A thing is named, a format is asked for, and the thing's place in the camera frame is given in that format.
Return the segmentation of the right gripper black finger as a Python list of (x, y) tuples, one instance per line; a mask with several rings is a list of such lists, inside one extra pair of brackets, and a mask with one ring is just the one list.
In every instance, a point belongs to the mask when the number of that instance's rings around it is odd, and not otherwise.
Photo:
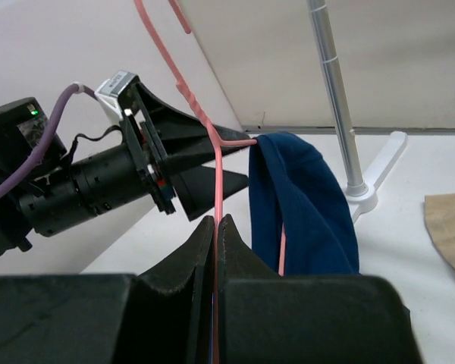
[(386, 280), (283, 278), (244, 242), (230, 215), (218, 234), (222, 363), (421, 363), (410, 315)]
[(213, 237), (141, 275), (0, 277), (0, 363), (209, 362)]

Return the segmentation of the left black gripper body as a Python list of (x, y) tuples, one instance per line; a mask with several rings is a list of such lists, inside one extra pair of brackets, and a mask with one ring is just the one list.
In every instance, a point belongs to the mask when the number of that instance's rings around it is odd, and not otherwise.
[(175, 212), (172, 202), (175, 192), (163, 165), (165, 149), (160, 146), (160, 136), (152, 121), (152, 113), (164, 109), (165, 103), (137, 75), (121, 78), (117, 101), (122, 117), (119, 124), (136, 172), (158, 210), (170, 215)]

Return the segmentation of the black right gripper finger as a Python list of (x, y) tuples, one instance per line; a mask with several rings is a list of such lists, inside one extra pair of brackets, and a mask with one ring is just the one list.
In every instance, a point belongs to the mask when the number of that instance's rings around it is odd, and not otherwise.
[(206, 128), (200, 121), (156, 97), (138, 84), (138, 105), (151, 160), (162, 171), (187, 171), (215, 159)]
[[(248, 177), (223, 171), (223, 199), (247, 188)], [(215, 205), (215, 168), (197, 166), (171, 178), (175, 193), (189, 221), (208, 212)]]

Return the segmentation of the pink wire hanger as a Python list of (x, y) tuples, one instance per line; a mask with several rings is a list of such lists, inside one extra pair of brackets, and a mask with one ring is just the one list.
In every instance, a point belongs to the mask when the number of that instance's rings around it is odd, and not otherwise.
[[(177, 19), (180, 21), (181, 26), (184, 29), (185, 33), (190, 33), (190, 26), (183, 16), (182, 11), (180, 10), (180, 6), (177, 5), (176, 1), (168, 1), (172, 10), (177, 16)], [(218, 231), (219, 231), (219, 224), (221, 222), (221, 218), (223, 217), (223, 192), (224, 192), (224, 185), (223, 185), (223, 163), (222, 163), (222, 154), (221, 154), (221, 147), (235, 147), (235, 146), (251, 146), (256, 144), (256, 140), (247, 140), (241, 142), (234, 142), (234, 141), (227, 141), (223, 140), (218, 132), (216, 131), (214, 125), (212, 124), (211, 120), (207, 116), (207, 114), (202, 109), (201, 105), (197, 101), (194, 93), (190, 90), (187, 85), (186, 80), (184, 79), (183, 75), (180, 72), (180, 69), (174, 63), (174, 59), (171, 57), (170, 53), (168, 52), (165, 44), (163, 43), (160, 35), (158, 34), (157, 30), (155, 29), (148, 12), (143, 4), (143, 1), (134, 1), (136, 6), (138, 15), (140, 16), (143, 25), (147, 29), (152, 41), (154, 42), (156, 48), (158, 49), (159, 53), (163, 57), (166, 65), (172, 72), (175, 80), (176, 80), (176, 87), (179, 93), (185, 98), (187, 104), (190, 106), (190, 109), (193, 111), (195, 116), (199, 119), (200, 123), (206, 128), (208, 133), (210, 142), (215, 152), (215, 236), (214, 236), (214, 290), (213, 290), (213, 299), (212, 299), (212, 363), (219, 363), (219, 340), (218, 340)], [(282, 225), (281, 229), (281, 242), (280, 242), (280, 253), (279, 253), (279, 263), (278, 263), (278, 273), (281, 276), (284, 275), (284, 266), (285, 266), (285, 253), (286, 253), (286, 235), (284, 225)]]

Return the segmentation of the blue t shirt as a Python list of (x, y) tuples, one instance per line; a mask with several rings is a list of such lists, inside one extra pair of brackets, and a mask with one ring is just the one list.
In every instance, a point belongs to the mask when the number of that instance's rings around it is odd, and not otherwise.
[(253, 252), (284, 275), (359, 273), (346, 197), (322, 154), (291, 133), (260, 135), (249, 149)]

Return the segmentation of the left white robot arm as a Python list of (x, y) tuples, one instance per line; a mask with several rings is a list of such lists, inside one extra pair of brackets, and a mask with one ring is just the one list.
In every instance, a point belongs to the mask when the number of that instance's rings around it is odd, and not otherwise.
[[(215, 204), (215, 151), (204, 126), (155, 96), (131, 72), (118, 71), (94, 95), (112, 119), (101, 136), (77, 134), (69, 151), (55, 133), (25, 178), (0, 199), (0, 256), (32, 248), (27, 235), (51, 237), (151, 196), (160, 212), (177, 197), (192, 221)], [(0, 185), (22, 165), (52, 124), (34, 97), (0, 106)], [(79, 139), (121, 133), (118, 145), (74, 162)]]

